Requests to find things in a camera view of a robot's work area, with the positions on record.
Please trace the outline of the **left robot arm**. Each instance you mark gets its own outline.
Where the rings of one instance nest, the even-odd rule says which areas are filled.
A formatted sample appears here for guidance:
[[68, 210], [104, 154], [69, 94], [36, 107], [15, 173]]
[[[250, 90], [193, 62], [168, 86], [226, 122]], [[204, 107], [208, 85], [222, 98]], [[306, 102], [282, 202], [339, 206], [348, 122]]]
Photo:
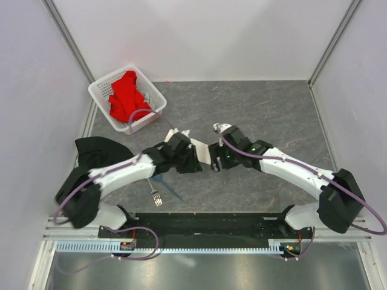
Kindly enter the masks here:
[[132, 233], [132, 222], [118, 205], [104, 204], [103, 197], [172, 168], [180, 174], [199, 172], [200, 149], [187, 135], [176, 132], [166, 142], [119, 163], [89, 170], [76, 167], [59, 189], [55, 201], [74, 228], [84, 228], [95, 222], [112, 229], [118, 237], [128, 237]]

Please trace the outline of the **grey cloth in basket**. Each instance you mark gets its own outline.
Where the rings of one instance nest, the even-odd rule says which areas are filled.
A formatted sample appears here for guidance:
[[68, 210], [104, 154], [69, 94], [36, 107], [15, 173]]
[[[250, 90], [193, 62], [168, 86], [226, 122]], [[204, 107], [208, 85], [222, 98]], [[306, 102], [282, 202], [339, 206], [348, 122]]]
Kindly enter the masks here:
[[155, 109], [154, 101], [152, 95], [148, 92], [143, 94], [145, 102], [149, 105], [151, 109]]

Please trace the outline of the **red cloth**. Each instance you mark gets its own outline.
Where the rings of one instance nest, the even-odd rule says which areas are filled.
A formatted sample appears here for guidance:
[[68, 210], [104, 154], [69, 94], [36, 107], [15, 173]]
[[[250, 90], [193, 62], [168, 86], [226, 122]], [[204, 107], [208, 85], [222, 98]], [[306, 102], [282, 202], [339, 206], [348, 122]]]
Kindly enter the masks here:
[[130, 70], [123, 77], [111, 84], [113, 93], [109, 96], [112, 118], [122, 123], [128, 123], [133, 112], [138, 109], [150, 109], [143, 94], [137, 89], [137, 74]]

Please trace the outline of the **white cloth napkin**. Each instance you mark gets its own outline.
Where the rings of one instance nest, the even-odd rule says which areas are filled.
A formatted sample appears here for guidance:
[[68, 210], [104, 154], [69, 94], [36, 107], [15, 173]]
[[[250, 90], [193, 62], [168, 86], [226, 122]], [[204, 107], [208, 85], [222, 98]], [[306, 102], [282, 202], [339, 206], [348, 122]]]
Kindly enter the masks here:
[[204, 139], [200, 130], [198, 129], [179, 130], [177, 128], [170, 129], [164, 141], [165, 142], [169, 141], [173, 136], [173, 134], [176, 134], [177, 132], [182, 133], [183, 135], [187, 136], [190, 139], [190, 142], [195, 146], [197, 158], [200, 163], [211, 165], [212, 161], [211, 161], [210, 152], [209, 152], [209, 145], [204, 142]]

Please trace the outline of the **black cloth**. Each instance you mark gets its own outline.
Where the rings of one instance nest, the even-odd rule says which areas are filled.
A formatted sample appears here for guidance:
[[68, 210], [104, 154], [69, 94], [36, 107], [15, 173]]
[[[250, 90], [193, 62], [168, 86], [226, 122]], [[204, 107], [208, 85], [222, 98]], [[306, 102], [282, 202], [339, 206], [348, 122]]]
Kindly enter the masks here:
[[105, 137], [85, 137], [75, 140], [78, 166], [86, 170], [111, 166], [134, 157], [126, 146]]

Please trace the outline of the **silver metal fork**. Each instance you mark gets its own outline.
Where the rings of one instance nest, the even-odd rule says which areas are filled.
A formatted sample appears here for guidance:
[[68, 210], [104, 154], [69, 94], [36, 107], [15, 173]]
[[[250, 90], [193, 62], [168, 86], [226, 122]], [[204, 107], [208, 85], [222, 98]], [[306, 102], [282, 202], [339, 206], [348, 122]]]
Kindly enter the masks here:
[[158, 192], [158, 190], [156, 190], [151, 182], [151, 179], [148, 178], [148, 183], [149, 183], [149, 186], [151, 188], [151, 196], [154, 200], [154, 203], [157, 207], [160, 207], [163, 203], [162, 203], [162, 199], [161, 199], [161, 196]]

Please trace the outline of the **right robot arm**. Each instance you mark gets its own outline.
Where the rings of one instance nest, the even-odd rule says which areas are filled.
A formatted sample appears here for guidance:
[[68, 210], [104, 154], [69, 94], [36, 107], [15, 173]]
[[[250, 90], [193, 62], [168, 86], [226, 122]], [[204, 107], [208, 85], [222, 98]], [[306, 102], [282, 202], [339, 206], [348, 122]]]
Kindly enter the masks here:
[[282, 237], [323, 225], [346, 233], [363, 208], [365, 198], [351, 172], [320, 169], [286, 155], [268, 142], [251, 142], [231, 124], [216, 123], [213, 129], [219, 141], [211, 145], [210, 155], [217, 170], [242, 165], [282, 178], [315, 199], [307, 205], [289, 205], [280, 214], [276, 228]]

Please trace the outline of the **blue plastic spoon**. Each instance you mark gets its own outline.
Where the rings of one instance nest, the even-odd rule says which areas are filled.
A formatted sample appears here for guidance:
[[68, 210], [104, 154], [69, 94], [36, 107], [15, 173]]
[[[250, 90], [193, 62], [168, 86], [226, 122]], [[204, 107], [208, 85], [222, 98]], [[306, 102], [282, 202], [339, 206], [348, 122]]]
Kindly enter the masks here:
[[184, 201], [184, 199], [163, 179], [163, 175], [162, 174], [153, 176], [151, 179], [153, 181], [155, 181], [155, 182], [159, 182], [160, 184], [162, 184], [177, 199], [179, 199], [180, 201]]

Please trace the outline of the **white plastic basket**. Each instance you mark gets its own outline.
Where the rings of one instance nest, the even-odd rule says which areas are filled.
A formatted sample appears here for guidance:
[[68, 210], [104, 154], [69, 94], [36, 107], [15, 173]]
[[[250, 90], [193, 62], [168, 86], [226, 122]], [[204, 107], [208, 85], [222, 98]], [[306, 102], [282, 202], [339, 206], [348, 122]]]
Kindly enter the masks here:
[[158, 118], [167, 101], [155, 85], [133, 64], [117, 69], [89, 85], [88, 91], [110, 125], [124, 134], [131, 134]]

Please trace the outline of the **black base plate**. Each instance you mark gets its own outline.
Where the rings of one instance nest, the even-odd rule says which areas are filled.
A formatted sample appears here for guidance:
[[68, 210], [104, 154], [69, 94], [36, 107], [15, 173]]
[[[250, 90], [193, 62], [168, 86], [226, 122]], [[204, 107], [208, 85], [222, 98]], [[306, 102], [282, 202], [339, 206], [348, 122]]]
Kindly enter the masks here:
[[161, 249], [266, 248], [270, 239], [306, 240], [310, 227], [282, 233], [279, 213], [137, 213], [123, 228], [147, 227]]

